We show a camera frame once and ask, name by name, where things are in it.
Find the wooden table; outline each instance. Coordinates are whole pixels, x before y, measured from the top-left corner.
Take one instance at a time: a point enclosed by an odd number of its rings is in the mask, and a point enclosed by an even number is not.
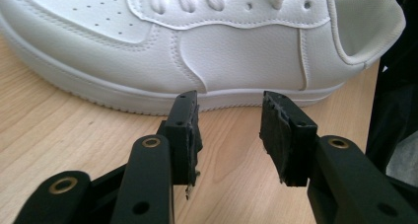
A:
[[[365,149],[377,65],[304,111],[319,135]],[[36,76],[0,38],[0,220],[12,223],[45,179],[68,170],[91,179],[127,162],[133,142],[163,116],[118,112],[62,92]],[[176,223],[314,223],[304,187],[280,185],[258,138],[261,108],[200,114],[201,176],[191,200],[174,188]]]

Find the sneaker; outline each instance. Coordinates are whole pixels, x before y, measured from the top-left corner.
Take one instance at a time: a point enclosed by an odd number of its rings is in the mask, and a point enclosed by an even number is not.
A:
[[[126,112],[324,99],[398,39],[395,0],[0,0],[0,28],[53,85]]]

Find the metal grommet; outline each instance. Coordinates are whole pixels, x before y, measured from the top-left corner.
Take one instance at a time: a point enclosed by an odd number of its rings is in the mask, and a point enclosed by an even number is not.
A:
[[[73,177],[59,179],[49,187],[49,192],[52,194],[64,193],[71,190],[77,184],[77,182],[78,180]]]
[[[346,141],[338,138],[330,138],[328,144],[339,149],[347,149],[350,147]]]
[[[144,141],[142,141],[142,146],[147,148],[154,148],[161,144],[161,140],[156,137],[147,138]]]

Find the wood grain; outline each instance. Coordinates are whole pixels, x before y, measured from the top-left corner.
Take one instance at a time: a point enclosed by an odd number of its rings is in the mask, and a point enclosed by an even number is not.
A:
[[[12,223],[50,176],[81,170],[95,179],[126,163],[133,142],[162,116],[117,112],[46,83],[0,38],[0,220]],[[378,67],[362,72],[304,111],[319,134],[365,149]],[[306,189],[280,185],[258,138],[261,108],[200,114],[204,148],[191,200],[174,188],[176,223],[314,223]]]

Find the white sneaker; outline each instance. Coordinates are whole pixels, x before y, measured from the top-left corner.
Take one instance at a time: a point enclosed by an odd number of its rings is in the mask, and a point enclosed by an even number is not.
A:
[[[315,103],[379,59],[405,21],[395,0],[0,0],[0,28],[57,87],[114,109]]]

